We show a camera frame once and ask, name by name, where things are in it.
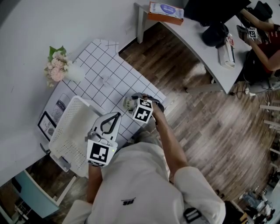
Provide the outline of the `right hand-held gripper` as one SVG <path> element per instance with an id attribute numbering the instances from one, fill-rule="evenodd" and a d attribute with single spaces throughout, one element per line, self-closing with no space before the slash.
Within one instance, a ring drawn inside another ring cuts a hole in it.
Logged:
<path id="1" fill-rule="evenodd" d="M 154 111 L 153 102 L 164 112 L 164 106 L 149 95 L 135 93 L 131 96 L 133 99 L 133 108 L 129 108 L 126 112 L 132 114 L 132 119 L 141 123 L 148 123 Z"/>

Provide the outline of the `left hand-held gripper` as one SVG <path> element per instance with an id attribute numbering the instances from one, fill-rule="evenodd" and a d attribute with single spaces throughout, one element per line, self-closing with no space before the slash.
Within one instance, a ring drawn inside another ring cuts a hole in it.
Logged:
<path id="1" fill-rule="evenodd" d="M 97 118 L 93 131 L 90 131 L 85 137 L 86 159 L 89 164 L 104 167 L 110 163 L 117 151 L 118 144 L 112 140 L 117 138 L 121 119 L 120 112 L 111 112 Z"/>

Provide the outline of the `patterned paper cup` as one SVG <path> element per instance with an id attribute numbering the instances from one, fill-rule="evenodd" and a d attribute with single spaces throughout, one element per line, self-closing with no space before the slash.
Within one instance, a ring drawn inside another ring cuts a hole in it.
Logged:
<path id="1" fill-rule="evenodd" d="M 131 97 L 123 97 L 122 106 L 124 109 L 128 110 L 129 108 L 135 108 L 137 100 L 133 100 Z"/>

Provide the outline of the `white plastic laundry basket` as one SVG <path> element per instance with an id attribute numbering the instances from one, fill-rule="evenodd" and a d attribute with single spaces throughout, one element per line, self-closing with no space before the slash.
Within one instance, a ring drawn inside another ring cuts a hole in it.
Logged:
<path id="1" fill-rule="evenodd" d="M 85 137 L 96 119 L 106 111 L 92 100 L 72 97 L 63 112 L 49 142 L 49 149 L 58 159 L 63 158 L 68 169 L 80 177 L 88 177 Z"/>

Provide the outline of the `person's left forearm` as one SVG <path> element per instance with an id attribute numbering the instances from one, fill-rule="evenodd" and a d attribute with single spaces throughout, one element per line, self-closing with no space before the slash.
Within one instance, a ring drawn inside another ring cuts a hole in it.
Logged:
<path id="1" fill-rule="evenodd" d="M 87 202 L 93 203 L 97 192 L 102 183 L 102 172 L 100 167 L 89 165 L 88 167 L 88 185 L 87 185 Z"/>

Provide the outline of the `person's right forearm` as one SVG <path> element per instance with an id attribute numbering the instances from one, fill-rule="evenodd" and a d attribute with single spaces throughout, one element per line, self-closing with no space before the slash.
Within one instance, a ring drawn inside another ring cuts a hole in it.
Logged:
<path id="1" fill-rule="evenodd" d="M 159 132 L 162 149 L 166 158 L 167 165 L 170 169 L 169 181 L 174 184 L 175 173 L 188 166 L 186 156 L 184 154 L 183 148 L 176 139 L 172 129 L 170 128 L 164 113 L 153 102 L 153 117 L 156 122 L 157 131 Z"/>

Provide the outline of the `orange tissue box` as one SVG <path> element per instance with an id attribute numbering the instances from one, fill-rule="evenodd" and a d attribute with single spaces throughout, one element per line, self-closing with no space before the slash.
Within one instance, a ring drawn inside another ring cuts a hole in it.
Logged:
<path id="1" fill-rule="evenodd" d="M 164 3 L 150 2 L 147 18 L 153 21 L 181 25 L 184 21 L 184 10 Z"/>

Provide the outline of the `clear glass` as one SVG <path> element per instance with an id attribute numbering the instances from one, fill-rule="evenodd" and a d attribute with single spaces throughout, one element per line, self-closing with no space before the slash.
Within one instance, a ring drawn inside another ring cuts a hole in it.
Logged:
<path id="1" fill-rule="evenodd" d="M 115 81 L 111 76 L 105 75 L 105 76 L 100 77 L 99 80 L 100 80 L 101 84 L 103 84 L 105 87 L 114 88 Z"/>

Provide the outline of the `table with white grid cloth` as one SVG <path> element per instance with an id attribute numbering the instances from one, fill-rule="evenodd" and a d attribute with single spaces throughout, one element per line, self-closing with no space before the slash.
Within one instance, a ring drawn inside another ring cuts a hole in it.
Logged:
<path id="1" fill-rule="evenodd" d="M 64 79 L 64 83 L 75 96 L 92 100 L 107 113 L 120 112 L 122 119 L 116 141 L 122 147 L 142 126 L 141 122 L 132 119 L 122 106 L 123 97 L 140 92 L 164 101 L 165 96 L 149 80 L 119 56 L 117 42 L 95 39 L 77 57 L 75 64 L 83 68 L 86 75 L 81 82 Z M 105 87 L 100 77 L 111 76 L 114 88 Z"/>

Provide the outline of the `white vase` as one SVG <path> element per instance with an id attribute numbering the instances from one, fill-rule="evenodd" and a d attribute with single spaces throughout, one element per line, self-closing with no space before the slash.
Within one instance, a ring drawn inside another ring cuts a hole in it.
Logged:
<path id="1" fill-rule="evenodd" d="M 65 78 L 74 82 L 81 82 L 85 78 L 85 75 L 86 73 L 83 68 L 76 64 L 72 64 L 69 66 Z"/>

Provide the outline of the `person's white shirt torso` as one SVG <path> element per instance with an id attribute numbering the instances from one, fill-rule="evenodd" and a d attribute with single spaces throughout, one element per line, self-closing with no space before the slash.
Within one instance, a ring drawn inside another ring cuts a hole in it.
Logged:
<path id="1" fill-rule="evenodd" d="M 226 209 L 202 173 L 183 167 L 169 182 L 163 150 L 140 142 L 122 148 L 102 169 L 93 203 L 76 200 L 63 224 L 187 224 L 183 213 L 196 208 L 192 224 L 222 224 Z"/>

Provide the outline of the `pink flower bouquet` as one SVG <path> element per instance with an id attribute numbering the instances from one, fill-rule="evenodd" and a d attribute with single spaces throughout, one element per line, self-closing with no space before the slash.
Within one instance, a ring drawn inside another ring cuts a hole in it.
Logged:
<path id="1" fill-rule="evenodd" d="M 48 62 L 44 68 L 47 86 L 52 88 L 56 82 L 60 82 L 68 74 L 72 64 L 73 62 L 68 59 L 67 50 L 64 46 L 58 49 L 50 46 Z"/>

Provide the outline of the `grey desk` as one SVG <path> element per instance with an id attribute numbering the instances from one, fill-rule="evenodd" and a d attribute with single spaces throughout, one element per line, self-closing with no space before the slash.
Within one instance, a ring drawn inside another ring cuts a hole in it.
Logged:
<path id="1" fill-rule="evenodd" d="M 183 8 L 183 4 L 186 2 L 186 0 L 136 0 L 135 5 L 139 7 L 137 27 L 138 43 L 142 43 L 143 41 L 144 26 L 147 20 L 144 16 L 149 12 L 149 4 L 151 1 L 179 8 Z M 185 91 L 190 94 L 210 91 L 223 91 L 228 94 L 243 68 L 246 53 L 251 49 L 250 46 L 245 44 L 238 36 L 236 25 L 240 24 L 239 19 L 234 16 L 226 22 L 226 26 L 228 27 L 234 40 L 234 69 L 227 69 L 221 66 L 218 50 L 214 47 L 208 47 L 203 43 L 200 35 L 206 30 L 206 28 L 199 25 L 198 22 L 185 19 L 182 25 L 175 25 L 166 22 L 162 22 L 162 24 L 177 38 L 179 38 L 180 41 L 182 41 L 192 51 L 192 53 L 195 54 L 216 81 L 213 84 L 186 87 Z"/>

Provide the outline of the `teal table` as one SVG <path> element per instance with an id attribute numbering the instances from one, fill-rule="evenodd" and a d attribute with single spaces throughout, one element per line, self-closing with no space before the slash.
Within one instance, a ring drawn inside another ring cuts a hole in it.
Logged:
<path id="1" fill-rule="evenodd" d="M 13 213 L 14 204 L 21 201 L 41 218 L 45 218 L 59 209 L 56 201 L 37 184 L 26 170 L 0 186 L 0 205 L 9 214 Z"/>

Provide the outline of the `white desk device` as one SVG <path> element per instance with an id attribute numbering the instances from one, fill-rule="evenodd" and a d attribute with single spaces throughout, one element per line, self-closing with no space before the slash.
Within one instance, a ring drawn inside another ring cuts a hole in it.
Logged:
<path id="1" fill-rule="evenodd" d="M 234 48 L 226 42 L 223 46 L 217 49 L 220 60 L 220 65 L 227 69 L 235 68 Z"/>

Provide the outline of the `black round appliance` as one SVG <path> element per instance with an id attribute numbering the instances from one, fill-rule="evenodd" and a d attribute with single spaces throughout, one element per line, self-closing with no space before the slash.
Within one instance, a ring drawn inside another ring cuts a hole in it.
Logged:
<path id="1" fill-rule="evenodd" d="M 229 30 L 225 24 L 221 22 L 213 23 L 202 34 L 202 40 L 207 46 L 218 49 L 226 44 L 228 34 Z"/>

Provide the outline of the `black monitor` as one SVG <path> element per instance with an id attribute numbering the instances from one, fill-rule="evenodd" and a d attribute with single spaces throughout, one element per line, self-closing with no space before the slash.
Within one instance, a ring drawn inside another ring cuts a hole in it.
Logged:
<path id="1" fill-rule="evenodd" d="M 250 0 L 185 0 L 184 17 L 206 26 L 225 23 L 250 3 Z"/>

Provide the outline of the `white wooden rack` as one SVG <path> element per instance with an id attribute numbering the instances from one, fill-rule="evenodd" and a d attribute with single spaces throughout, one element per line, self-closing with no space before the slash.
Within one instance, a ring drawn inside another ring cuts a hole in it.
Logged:
<path id="1" fill-rule="evenodd" d="M 275 137 L 269 147 L 270 165 L 280 172 L 280 100 L 272 100 L 266 105 L 260 105 L 269 117 L 263 120 L 269 131 L 275 133 Z"/>

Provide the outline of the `black bag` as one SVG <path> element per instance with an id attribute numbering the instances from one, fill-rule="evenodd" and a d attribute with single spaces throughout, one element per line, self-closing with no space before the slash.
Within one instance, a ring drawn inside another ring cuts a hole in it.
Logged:
<path id="1" fill-rule="evenodd" d="M 261 21 L 267 21 L 272 18 L 273 10 L 268 3 L 263 3 L 259 0 L 252 14 Z"/>

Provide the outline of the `black picture frame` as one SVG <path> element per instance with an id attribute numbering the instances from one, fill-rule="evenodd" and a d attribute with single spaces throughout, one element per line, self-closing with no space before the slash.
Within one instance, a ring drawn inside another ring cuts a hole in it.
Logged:
<path id="1" fill-rule="evenodd" d="M 37 126 L 41 130 L 45 138 L 50 141 L 56 129 L 56 123 L 53 121 L 52 117 L 48 114 L 47 111 L 43 112 Z"/>

